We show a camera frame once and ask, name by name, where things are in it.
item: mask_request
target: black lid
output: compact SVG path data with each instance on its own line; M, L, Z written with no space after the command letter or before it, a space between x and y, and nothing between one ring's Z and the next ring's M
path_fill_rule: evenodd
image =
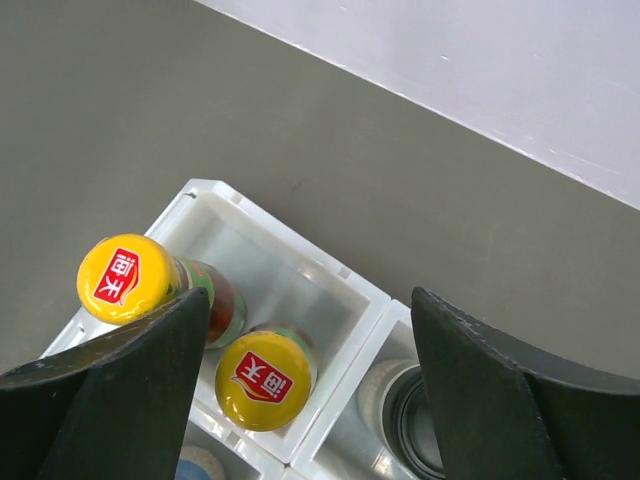
M385 398L382 425L399 460L422 480L444 479L429 402L420 367L402 374Z

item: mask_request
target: glass jar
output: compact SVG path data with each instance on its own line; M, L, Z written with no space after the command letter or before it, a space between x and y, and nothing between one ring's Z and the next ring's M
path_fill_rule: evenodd
M98 243L82 261L76 286L89 313L113 325L137 320L181 293L203 287L211 305L207 348L228 345L244 327L244 300L218 270L174 258L142 235L117 235Z
M358 410L367 428L421 480L445 477L420 365L386 360L358 387Z
M304 332L261 325L233 342L220 359L216 397L236 425L256 432L276 430L302 411L317 374L313 346Z

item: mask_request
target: jar lid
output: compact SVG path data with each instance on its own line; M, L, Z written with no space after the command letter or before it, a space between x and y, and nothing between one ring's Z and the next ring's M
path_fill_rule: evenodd
M76 287L91 315L124 325L172 298L177 275L162 246L142 235L125 234L103 240L87 254Z
M389 390L383 428L393 453L418 478L446 478L419 366L401 375Z
M315 366L296 338L275 331L233 342L216 370L216 396L235 424L256 432L284 427L300 413L315 381Z

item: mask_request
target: red label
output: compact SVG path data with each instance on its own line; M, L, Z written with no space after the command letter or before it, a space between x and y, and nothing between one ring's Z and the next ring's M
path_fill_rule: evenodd
M124 305L127 295L138 285L140 257L118 248L104 271L93 296L107 303Z
M247 352L231 380L240 384L251 400L280 403L293 385L293 380L253 352Z

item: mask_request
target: gray floor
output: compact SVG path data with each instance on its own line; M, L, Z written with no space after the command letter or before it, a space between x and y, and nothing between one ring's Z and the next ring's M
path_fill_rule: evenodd
M78 308L75 271L223 179L392 295L640 378L640 217L192 2L0 7L0 370Z

